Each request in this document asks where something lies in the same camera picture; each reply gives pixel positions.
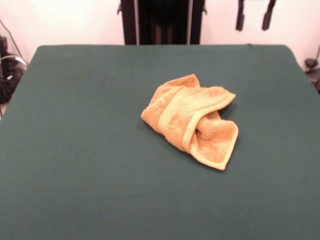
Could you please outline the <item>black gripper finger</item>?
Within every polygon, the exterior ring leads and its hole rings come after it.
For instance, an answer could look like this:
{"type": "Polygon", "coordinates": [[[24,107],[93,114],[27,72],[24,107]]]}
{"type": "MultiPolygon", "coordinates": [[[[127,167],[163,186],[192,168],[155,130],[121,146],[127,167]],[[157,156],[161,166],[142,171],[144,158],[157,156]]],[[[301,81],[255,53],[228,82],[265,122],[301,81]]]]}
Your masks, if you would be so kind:
{"type": "Polygon", "coordinates": [[[235,29],[237,31],[242,31],[244,27],[244,21],[245,21],[244,7],[245,7],[245,1],[238,0],[238,10],[237,10],[237,17],[236,17],[236,25],[235,25],[235,29]]]}
{"type": "Polygon", "coordinates": [[[270,0],[267,6],[267,10],[264,14],[261,29],[267,31],[270,28],[272,14],[277,0],[270,0]]]}

